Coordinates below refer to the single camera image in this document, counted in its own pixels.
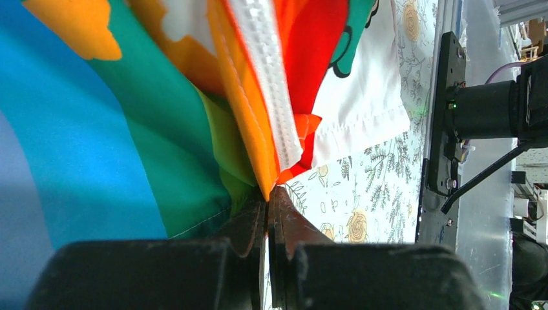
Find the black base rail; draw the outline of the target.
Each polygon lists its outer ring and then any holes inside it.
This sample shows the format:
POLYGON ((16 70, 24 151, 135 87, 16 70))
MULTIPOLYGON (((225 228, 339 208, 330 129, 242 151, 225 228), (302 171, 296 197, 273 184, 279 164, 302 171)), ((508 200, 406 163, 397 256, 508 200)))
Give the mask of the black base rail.
POLYGON ((441 207, 460 182, 456 159, 460 148, 454 135, 445 130, 444 120, 449 108, 447 91, 465 80, 466 61, 463 56, 464 51, 455 33, 441 35, 434 58, 416 227, 416 243, 439 244, 452 250, 457 244, 459 207, 455 203, 446 214, 441 207))

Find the rainbow kids jacket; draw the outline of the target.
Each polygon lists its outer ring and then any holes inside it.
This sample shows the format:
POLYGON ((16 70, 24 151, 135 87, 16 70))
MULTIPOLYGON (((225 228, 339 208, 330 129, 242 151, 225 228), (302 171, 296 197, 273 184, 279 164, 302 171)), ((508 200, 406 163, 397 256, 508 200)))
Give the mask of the rainbow kids jacket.
POLYGON ((380 1, 2 1, 1 308, 62 247, 202 239, 320 158, 380 1))

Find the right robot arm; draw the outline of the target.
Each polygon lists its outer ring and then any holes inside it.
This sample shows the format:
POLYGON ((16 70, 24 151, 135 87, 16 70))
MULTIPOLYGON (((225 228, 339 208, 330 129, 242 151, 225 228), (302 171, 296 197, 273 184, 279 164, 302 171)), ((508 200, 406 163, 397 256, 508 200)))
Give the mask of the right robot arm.
POLYGON ((530 149, 547 147, 547 57, 519 62, 515 80, 452 91, 447 128, 457 140, 516 138, 518 145, 450 194, 441 207, 454 203, 508 162, 530 149))

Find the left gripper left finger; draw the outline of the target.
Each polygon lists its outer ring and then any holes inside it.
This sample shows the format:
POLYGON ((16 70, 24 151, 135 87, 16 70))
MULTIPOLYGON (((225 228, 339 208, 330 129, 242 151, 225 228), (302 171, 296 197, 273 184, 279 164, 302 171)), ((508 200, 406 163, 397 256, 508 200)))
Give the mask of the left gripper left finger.
POLYGON ((27 309, 261 309, 266 202, 202 239, 102 240, 62 247, 27 309))

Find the floral table cloth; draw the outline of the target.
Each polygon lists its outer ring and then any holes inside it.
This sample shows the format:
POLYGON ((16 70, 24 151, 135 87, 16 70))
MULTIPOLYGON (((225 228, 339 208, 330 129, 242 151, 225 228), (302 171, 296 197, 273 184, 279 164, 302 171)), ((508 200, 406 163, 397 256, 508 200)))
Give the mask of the floral table cloth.
POLYGON ((437 1, 380 1, 359 39, 342 37, 325 75, 320 158, 284 187, 335 242, 415 239, 437 11, 437 1))

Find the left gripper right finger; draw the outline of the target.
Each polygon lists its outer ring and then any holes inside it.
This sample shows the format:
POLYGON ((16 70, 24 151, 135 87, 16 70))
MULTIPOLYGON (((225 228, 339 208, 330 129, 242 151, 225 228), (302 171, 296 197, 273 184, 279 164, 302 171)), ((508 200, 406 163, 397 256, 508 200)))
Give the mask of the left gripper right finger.
POLYGON ((268 203, 272 305, 279 309, 483 309, 468 267, 439 245, 336 243, 284 187, 268 203))

